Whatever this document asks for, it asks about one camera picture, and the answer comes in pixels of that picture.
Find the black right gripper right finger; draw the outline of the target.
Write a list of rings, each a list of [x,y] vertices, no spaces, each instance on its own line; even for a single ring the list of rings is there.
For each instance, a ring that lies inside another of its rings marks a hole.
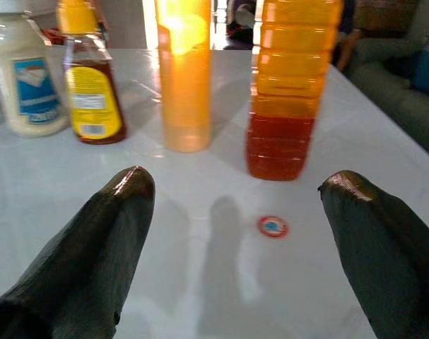
[[[318,188],[343,271],[377,338],[429,338],[429,227],[350,170]]]

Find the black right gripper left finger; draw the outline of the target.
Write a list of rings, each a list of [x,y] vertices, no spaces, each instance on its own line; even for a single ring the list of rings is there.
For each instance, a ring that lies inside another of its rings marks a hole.
[[[144,168],[118,172],[0,296],[0,338],[112,338],[155,202]]]

